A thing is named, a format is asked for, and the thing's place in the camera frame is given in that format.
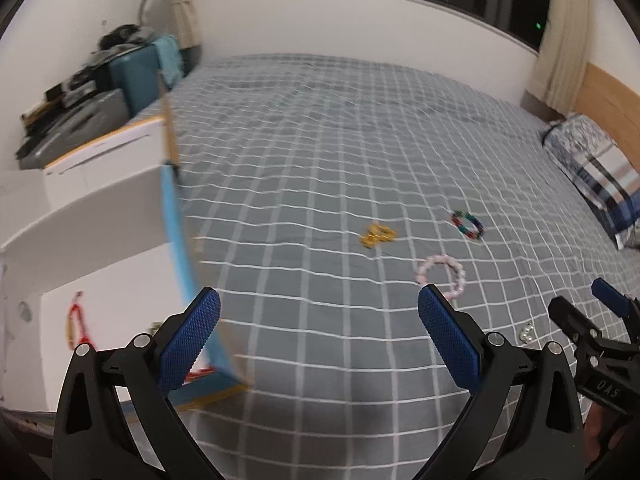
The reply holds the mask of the person's right hand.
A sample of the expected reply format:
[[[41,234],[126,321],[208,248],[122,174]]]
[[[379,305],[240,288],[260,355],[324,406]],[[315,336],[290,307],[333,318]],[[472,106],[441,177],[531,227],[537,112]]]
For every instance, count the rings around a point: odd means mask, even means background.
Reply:
[[[584,422],[586,466],[589,467],[602,453],[612,450],[628,429],[625,417],[606,406],[592,402]]]

